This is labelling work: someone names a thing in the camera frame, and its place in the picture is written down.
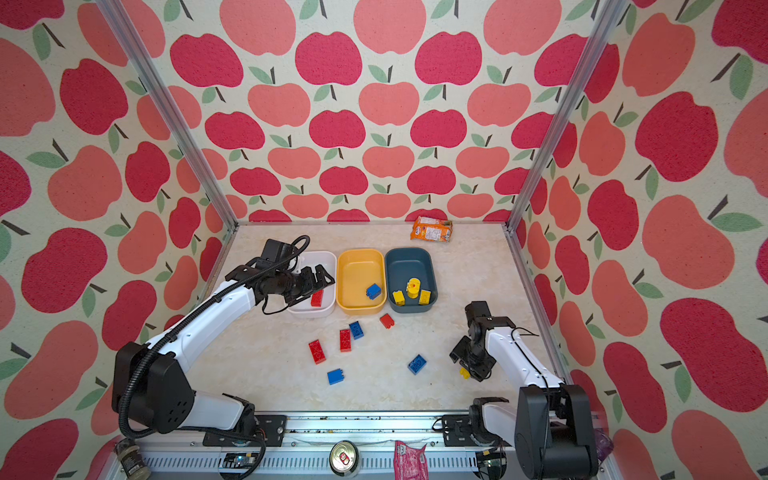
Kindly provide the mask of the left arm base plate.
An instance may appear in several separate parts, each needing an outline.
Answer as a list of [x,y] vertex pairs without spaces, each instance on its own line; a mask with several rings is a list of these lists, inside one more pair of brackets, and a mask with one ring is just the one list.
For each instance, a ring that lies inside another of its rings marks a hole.
[[286,420],[284,415],[245,413],[232,430],[206,432],[202,443],[206,447],[257,448],[263,441],[267,447],[279,447],[283,442]]

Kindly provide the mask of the yellow round lego piece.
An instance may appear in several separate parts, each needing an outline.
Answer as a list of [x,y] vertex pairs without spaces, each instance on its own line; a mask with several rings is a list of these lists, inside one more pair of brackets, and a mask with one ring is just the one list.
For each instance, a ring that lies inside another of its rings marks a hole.
[[406,285],[406,294],[411,299],[418,299],[421,291],[421,281],[412,277],[409,279]]

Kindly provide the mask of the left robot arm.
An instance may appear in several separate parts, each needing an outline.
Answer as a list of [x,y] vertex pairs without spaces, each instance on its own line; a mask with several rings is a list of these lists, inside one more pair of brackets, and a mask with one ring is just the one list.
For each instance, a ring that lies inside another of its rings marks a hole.
[[186,374],[235,320],[273,296],[290,308],[334,285],[322,265],[301,266],[307,235],[290,243],[269,239],[262,253],[230,271],[224,282],[180,321],[150,340],[129,342],[116,354],[111,405],[121,434],[138,440],[176,430],[236,442],[264,443],[254,405],[231,394],[192,388]]

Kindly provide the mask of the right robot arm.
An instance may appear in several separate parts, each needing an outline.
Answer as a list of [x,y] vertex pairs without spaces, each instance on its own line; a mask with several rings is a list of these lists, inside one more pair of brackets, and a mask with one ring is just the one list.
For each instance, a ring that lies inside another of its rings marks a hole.
[[452,362],[482,382],[498,366],[517,390],[516,402],[478,397],[469,409],[476,443],[507,443],[529,479],[589,479],[598,473],[592,409],[586,391],[552,373],[526,345],[533,334],[485,301],[464,308],[468,333],[450,353]]

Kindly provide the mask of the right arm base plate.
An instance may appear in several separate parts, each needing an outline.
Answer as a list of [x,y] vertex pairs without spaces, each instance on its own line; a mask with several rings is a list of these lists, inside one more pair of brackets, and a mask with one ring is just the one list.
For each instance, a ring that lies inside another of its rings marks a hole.
[[510,447],[499,435],[491,433],[480,417],[469,414],[448,414],[438,418],[432,430],[443,437],[448,447]]

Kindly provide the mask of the white plastic container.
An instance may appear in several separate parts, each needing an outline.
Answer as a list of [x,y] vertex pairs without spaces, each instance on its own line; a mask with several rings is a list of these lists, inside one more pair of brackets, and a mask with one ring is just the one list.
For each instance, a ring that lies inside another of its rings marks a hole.
[[[305,251],[299,255],[298,265],[294,268],[294,271],[299,273],[300,270],[306,266],[316,270],[318,265],[321,265],[333,279],[336,279],[337,257],[330,251]],[[309,300],[305,300],[289,307],[287,311],[294,317],[300,319],[327,317],[335,309],[336,288],[336,284],[327,286],[321,292],[313,294]]]

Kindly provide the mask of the yellow plastic container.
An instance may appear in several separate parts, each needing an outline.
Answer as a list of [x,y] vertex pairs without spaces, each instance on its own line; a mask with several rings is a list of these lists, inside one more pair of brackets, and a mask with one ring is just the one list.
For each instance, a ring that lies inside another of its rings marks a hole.
[[[350,316],[373,315],[387,302],[384,255],[376,249],[351,249],[343,252],[337,263],[337,303]],[[378,284],[382,294],[375,300],[366,289]]]

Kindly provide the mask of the dark teal plastic container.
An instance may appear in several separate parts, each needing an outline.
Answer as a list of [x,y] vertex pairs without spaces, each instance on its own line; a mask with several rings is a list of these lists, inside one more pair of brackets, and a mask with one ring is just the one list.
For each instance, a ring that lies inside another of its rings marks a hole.
[[[413,299],[407,295],[407,283],[412,278],[418,279],[421,289],[430,293],[428,303],[422,305],[419,298]],[[398,314],[425,313],[439,298],[432,258],[425,249],[403,247],[388,251],[385,255],[385,280],[389,304]],[[405,304],[402,306],[395,303],[396,291],[402,291],[405,296]]]

